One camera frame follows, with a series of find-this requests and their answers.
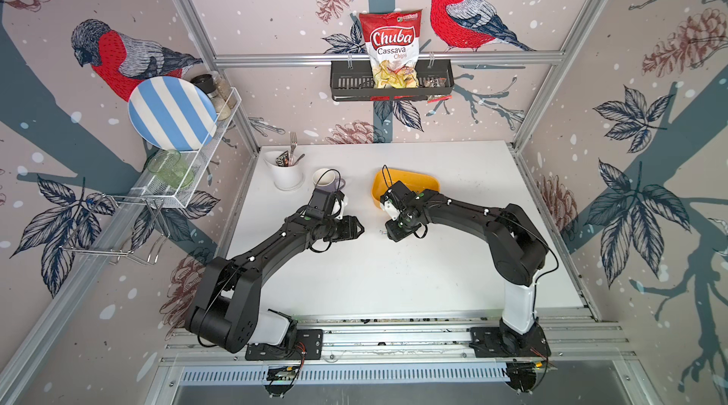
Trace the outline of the yellow plastic storage box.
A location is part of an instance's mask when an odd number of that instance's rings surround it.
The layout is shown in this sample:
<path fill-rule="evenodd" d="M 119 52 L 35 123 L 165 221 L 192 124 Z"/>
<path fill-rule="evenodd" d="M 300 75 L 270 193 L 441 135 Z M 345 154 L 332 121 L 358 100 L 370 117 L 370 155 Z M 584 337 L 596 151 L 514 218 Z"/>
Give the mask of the yellow plastic storage box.
<path fill-rule="evenodd" d="M 439 181 L 430 175 L 414 173 L 399 169 L 382 169 L 375 173 L 372 184 L 372 199 L 375 208 L 380 208 L 380 198 L 388 190 L 389 186 L 402 181 L 413 192 L 420 193 L 426 189 L 440 191 Z"/>

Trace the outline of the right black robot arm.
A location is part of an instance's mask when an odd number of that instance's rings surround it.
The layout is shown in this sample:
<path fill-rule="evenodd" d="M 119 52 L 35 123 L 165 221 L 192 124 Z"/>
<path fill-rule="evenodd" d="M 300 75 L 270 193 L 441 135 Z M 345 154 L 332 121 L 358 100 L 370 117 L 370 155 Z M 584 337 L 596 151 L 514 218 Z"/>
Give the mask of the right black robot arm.
<path fill-rule="evenodd" d="M 445 225 L 485 241 L 493 265 L 505 281 L 502 326 L 524 336 L 536 322 L 536 275 L 545 266 L 550 249 L 521 206 L 488 208 L 449 198 L 437 191 L 414 192 L 405 183 L 394 183 L 379 198 L 389 216 L 388 238 L 399 242 L 420 229 Z"/>

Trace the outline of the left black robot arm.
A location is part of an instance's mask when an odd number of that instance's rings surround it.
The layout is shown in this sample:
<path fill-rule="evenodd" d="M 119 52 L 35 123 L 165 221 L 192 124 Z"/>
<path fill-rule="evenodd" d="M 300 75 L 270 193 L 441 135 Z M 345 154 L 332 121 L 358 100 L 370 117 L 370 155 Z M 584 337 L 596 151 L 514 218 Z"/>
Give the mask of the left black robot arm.
<path fill-rule="evenodd" d="M 318 241 L 331 245 L 364 233 L 357 217 L 343 213 L 345 206 L 341 190 L 315 189 L 305 206 L 256 247 L 231 259 L 210 261 L 187 310 L 185 329 L 210 347 L 239 352 L 252 341 L 262 288 L 277 270 L 297 254 L 311 251 Z"/>

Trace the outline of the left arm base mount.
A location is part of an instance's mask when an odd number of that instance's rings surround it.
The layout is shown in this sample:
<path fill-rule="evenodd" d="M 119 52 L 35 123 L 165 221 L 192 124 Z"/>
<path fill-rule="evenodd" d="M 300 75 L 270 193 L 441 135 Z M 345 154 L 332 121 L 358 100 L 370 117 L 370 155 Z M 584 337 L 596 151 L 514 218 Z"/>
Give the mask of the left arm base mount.
<path fill-rule="evenodd" d="M 297 364 L 267 367 L 265 391 L 281 399 L 298 380 L 306 361 L 322 357 L 323 330 L 298 329 L 298 321 L 282 312 L 259 314 L 253 335 L 246 346 L 247 361 L 297 361 Z"/>

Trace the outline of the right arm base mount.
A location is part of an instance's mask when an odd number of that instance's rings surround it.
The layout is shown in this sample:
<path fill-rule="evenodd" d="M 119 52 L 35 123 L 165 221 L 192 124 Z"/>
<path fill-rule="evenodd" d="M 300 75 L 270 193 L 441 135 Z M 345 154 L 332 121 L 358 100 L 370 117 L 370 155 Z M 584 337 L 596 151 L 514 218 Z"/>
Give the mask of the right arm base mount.
<path fill-rule="evenodd" d="M 533 392 L 551 367 L 551 347 L 538 319 L 525 334 L 499 321 L 497 327 L 470 327 L 469 335 L 478 359 L 505 359 L 506 384 L 518 393 Z"/>

